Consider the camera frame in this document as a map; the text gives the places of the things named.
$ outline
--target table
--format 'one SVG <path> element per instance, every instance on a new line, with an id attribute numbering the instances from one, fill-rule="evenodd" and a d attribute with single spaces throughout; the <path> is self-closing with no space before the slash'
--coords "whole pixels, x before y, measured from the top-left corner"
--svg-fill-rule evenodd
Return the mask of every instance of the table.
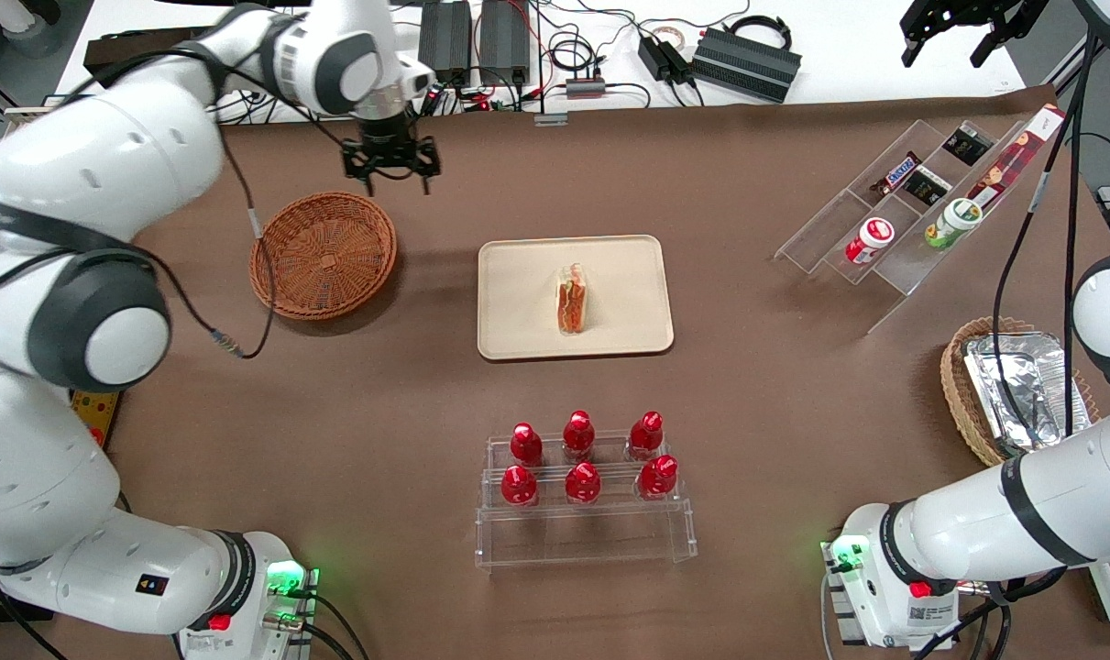
<path id="1" fill-rule="evenodd" d="M 512 113 L 425 119 L 444 174 L 426 197 L 415 182 L 376 182 L 401 252 L 390 284 L 359 312 L 278 323 L 265 352 L 243 362 L 168 293 L 170 355 L 128 392 L 111 439 L 123 489 L 137 514 L 168 524 L 281 536 L 323 569 L 324 596 L 374 660 L 821 658 L 819 540 L 857 506 L 981 469 L 949 417 L 937 365 L 957 327 L 990 313 L 1032 185 L 1017 187 L 871 335 L 886 287 L 809 280 L 773 252 L 915 119 L 949 131 L 968 118 L 999 134 L 1048 99 L 1036 88 L 987 100 L 614 110 L 579 113 L 564 129 Z M 228 134 L 262 217 L 307 193 L 357 189 L 311 126 Z M 1057 166 L 1066 172 L 1067 155 Z M 518 181 L 518 192 L 502 181 Z M 1040 205 L 1005 308 L 1050 333 L 1061 327 L 1060 191 Z M 241 204 L 224 174 L 140 243 L 170 261 L 210 321 L 252 346 L 265 311 L 250 291 Z M 1087 193 L 1080 214 L 1078 272 L 1110 252 Z M 642 233 L 664 246 L 670 351 L 480 357 L 483 243 Z M 1076 367 L 1110 413 L 1110 389 L 1082 352 Z M 860 373 L 878 377 L 848 376 Z M 519 419 L 557 427 L 581 406 L 602 428 L 646 409 L 665 415 L 700 555 L 677 567 L 478 571 L 472 521 L 485 438 Z M 1073 572 L 1016 605 L 1007 660 L 1110 660 L 1110 626 L 1093 602 Z M 172 658 L 165 638 L 65 618 L 40 628 L 72 658 Z M 36 652 L 0 626 L 0 660 Z M 836 647 L 836 657 L 907 656 Z"/>
<path id="2" fill-rule="evenodd" d="M 803 55 L 803 68 L 787 98 L 788 103 L 828 103 L 844 101 L 870 101 L 892 99 L 918 99 L 938 97 L 990 97 L 1023 88 L 1023 80 L 1011 62 L 1006 50 L 996 50 L 979 70 L 970 67 L 970 52 L 986 33 L 979 27 L 958 27 L 932 38 L 918 57 L 911 70 L 902 67 L 904 38 L 898 21 L 910 0 L 875 0 L 856 2 L 851 9 L 841 2 L 829 0 L 794 2 L 787 0 L 719 0 L 713 2 L 683 3 L 676 0 L 584 0 L 588 8 L 629 8 L 639 20 L 679 16 L 705 24 L 727 13 L 749 8 L 749 13 L 768 13 L 781 17 L 793 30 L 793 50 Z M 472 16 L 476 20 L 481 12 L 481 0 L 472 1 Z M 579 8 L 576 0 L 557 0 L 559 8 Z M 185 27 L 211 24 L 223 13 L 223 8 L 194 8 L 193 6 L 170 4 L 155 0 L 94 0 L 90 18 L 81 38 L 74 45 L 69 63 L 61 74 L 59 92 L 69 92 L 89 75 L 81 62 L 87 42 L 102 34 L 123 32 L 128 29 L 161 29 L 161 27 Z M 392 17 L 396 26 L 398 47 L 415 55 L 418 40 L 420 8 L 401 8 Z M 616 34 L 626 21 L 618 17 L 599 13 L 568 13 L 555 8 L 543 8 L 543 17 L 555 23 L 576 22 L 588 41 L 602 44 Z M 531 20 L 536 21 L 531 9 Z M 697 47 L 698 30 L 687 24 L 676 26 L 685 34 L 686 60 L 692 59 Z M 549 22 L 543 21 L 543 41 L 555 32 Z M 744 37 L 760 38 L 776 43 L 777 34 L 759 27 L 748 27 Z M 613 47 L 604 49 L 607 60 L 603 67 L 605 79 L 610 82 L 637 82 L 652 92 L 652 104 L 656 108 L 676 105 L 668 87 L 656 83 L 637 55 L 637 37 L 627 27 Z M 531 71 L 537 82 L 538 50 L 533 47 Z M 549 79 L 551 65 L 544 62 L 544 77 Z M 558 81 L 565 71 L 557 72 Z M 730 92 L 708 82 L 698 87 L 705 100 L 712 105 L 728 103 L 764 103 L 743 93 Z M 549 100 L 551 110 L 561 109 L 622 109 L 633 108 L 643 102 L 643 93 L 609 93 L 599 100 L 567 102 L 554 95 Z M 692 89 L 682 89 L 686 103 L 696 103 Z M 507 92 L 496 98 L 508 100 Z M 537 110 L 537 103 L 528 109 Z M 294 113 L 279 116 L 297 118 Z"/>

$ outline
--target foil tray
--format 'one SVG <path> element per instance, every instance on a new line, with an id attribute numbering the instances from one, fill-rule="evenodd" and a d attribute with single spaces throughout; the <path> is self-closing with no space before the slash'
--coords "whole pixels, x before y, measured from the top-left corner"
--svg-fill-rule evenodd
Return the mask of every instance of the foil tray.
<path id="1" fill-rule="evenodd" d="M 1064 439 L 1064 347 L 1059 339 L 1046 333 L 999 334 L 1002 370 L 1027 427 L 1019 423 L 999 384 L 993 335 L 975 337 L 962 344 L 961 351 L 999 451 L 1011 458 Z M 1088 408 L 1073 383 L 1071 431 L 1090 425 Z"/>

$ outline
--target red bottle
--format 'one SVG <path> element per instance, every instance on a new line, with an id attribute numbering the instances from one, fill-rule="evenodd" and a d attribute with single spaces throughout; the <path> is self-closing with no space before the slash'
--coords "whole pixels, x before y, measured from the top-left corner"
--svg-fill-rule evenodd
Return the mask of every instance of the red bottle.
<path id="1" fill-rule="evenodd" d="M 581 463 L 566 474 L 566 500 L 572 505 L 591 505 L 604 488 L 595 465 Z"/>
<path id="2" fill-rule="evenodd" d="M 652 409 L 639 418 L 639 422 L 632 425 L 632 434 L 628 435 L 628 444 L 625 447 L 628 458 L 632 460 L 652 460 L 656 455 L 656 448 L 665 441 L 665 431 L 660 428 L 665 419 L 659 413 Z"/>
<path id="3" fill-rule="evenodd" d="M 635 478 L 635 494 L 640 499 L 663 499 L 676 488 L 676 459 L 667 454 L 644 464 Z"/>
<path id="4" fill-rule="evenodd" d="M 537 505 L 538 479 L 534 479 L 529 469 L 512 465 L 505 468 L 505 475 L 502 475 L 502 497 L 514 506 Z"/>
<path id="5" fill-rule="evenodd" d="M 587 413 L 577 409 L 563 427 L 563 454 L 567 460 L 583 463 L 592 460 L 592 443 L 596 441 L 596 427 Z"/>
<path id="6" fill-rule="evenodd" d="M 523 422 L 513 427 L 513 438 L 509 439 L 509 454 L 514 460 L 525 467 L 538 467 L 543 464 L 543 439 L 529 424 Z"/>

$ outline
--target green light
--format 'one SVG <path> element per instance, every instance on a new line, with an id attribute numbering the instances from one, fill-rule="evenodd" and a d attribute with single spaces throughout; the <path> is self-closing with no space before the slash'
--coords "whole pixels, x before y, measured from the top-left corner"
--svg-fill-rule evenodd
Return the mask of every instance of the green light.
<path id="1" fill-rule="evenodd" d="M 290 592 L 290 589 L 299 589 L 306 579 L 306 568 L 293 559 L 271 563 L 265 570 L 265 585 L 270 590 L 278 593 Z"/>
<path id="2" fill-rule="evenodd" d="M 839 563 L 850 563 L 859 567 L 860 556 L 868 551 L 868 538 L 866 536 L 848 535 L 840 536 L 831 542 L 831 555 Z"/>

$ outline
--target basket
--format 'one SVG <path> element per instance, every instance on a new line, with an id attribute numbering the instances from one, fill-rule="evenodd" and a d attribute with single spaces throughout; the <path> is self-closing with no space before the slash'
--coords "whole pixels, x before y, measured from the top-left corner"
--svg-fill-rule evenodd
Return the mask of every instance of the basket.
<path id="1" fill-rule="evenodd" d="M 993 331 L 991 317 L 978 318 L 962 325 L 949 339 L 949 344 L 941 354 L 941 388 L 945 390 L 945 400 L 949 403 L 949 414 L 953 416 L 953 423 L 970 447 L 988 467 L 998 465 L 1007 460 L 995 444 L 995 435 L 991 434 L 990 426 L 987 425 L 987 414 L 982 413 L 982 404 L 978 400 L 978 393 L 975 393 L 973 385 L 970 384 L 970 373 L 966 370 L 966 363 L 962 362 L 961 344 L 966 339 L 987 335 Z M 1016 321 L 1009 317 L 999 317 L 999 333 L 1029 333 L 1035 331 L 1035 325 Z M 1100 413 L 1097 405 L 1091 400 L 1088 393 L 1088 383 L 1083 380 L 1079 372 L 1071 372 L 1071 378 L 1076 380 L 1077 389 L 1083 398 L 1083 404 L 1088 408 L 1088 419 L 1098 422 Z"/>
<path id="2" fill-rule="evenodd" d="M 265 226 L 276 276 L 274 312 L 324 321 L 353 312 L 383 287 L 396 261 L 396 233 L 375 202 L 352 193 L 316 193 L 282 209 Z M 270 272 L 253 243 L 250 283 L 270 304 Z"/>

